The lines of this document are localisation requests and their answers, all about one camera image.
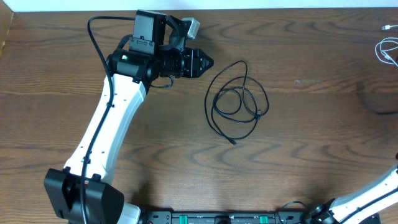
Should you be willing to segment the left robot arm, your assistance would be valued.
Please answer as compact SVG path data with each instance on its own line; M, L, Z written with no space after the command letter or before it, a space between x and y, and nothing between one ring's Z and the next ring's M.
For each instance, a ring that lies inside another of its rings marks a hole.
M134 30L101 61L101 98L87 130L62 170L49 169L44 187L56 216L68 223L138 223L141 209L112 186L129 125L159 77L198 78L214 64L188 48L200 23L153 11L136 12Z

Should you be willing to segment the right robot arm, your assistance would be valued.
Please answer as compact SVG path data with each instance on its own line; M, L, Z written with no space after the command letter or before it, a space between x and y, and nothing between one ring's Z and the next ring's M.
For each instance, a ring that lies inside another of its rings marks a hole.
M397 203L397 164L370 184L308 212L303 223L354 224Z

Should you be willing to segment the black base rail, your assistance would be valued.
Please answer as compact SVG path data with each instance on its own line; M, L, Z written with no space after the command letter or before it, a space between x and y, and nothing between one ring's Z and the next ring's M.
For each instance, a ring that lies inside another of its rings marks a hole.
M331 218L306 219L303 212L283 211L265 213L183 213L146 211L138 224L300 224L335 223Z

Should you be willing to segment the cardboard panel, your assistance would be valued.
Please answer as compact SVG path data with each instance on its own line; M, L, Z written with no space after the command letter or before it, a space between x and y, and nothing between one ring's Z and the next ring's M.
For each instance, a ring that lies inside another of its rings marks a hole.
M4 50L6 39L11 28L11 24L14 18L14 12L9 8L9 6L1 0L0 4L0 55Z

